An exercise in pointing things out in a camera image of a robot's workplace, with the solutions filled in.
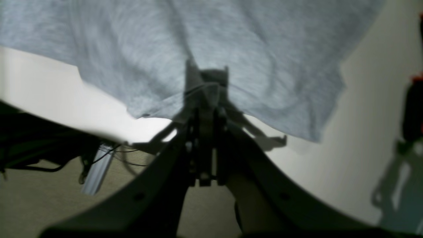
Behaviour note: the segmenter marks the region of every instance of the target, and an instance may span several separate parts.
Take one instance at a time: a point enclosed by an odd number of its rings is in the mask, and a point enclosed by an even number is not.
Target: gray t-shirt
[[[188,59],[227,66],[240,111],[320,141],[344,86],[339,62],[383,2],[2,0],[0,44],[78,66],[136,118],[177,114]]]

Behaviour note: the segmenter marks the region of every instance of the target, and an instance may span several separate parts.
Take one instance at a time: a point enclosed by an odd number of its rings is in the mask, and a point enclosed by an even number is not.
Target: screw hole
[[[145,197],[146,197],[146,195],[144,193],[138,193],[134,196],[134,200],[140,201],[140,200],[143,200]]]
[[[279,197],[280,197],[280,199],[282,199],[284,201],[288,201],[289,199],[291,199],[291,196],[289,196],[289,194],[287,194],[287,193],[280,193]]]

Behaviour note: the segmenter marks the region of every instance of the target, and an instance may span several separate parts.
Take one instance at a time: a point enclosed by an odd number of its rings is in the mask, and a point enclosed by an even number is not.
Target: gray fabric
[[[0,44],[78,66],[136,118],[180,110],[187,59],[228,66],[239,110],[320,141],[343,89],[339,62],[383,2],[3,0]]]

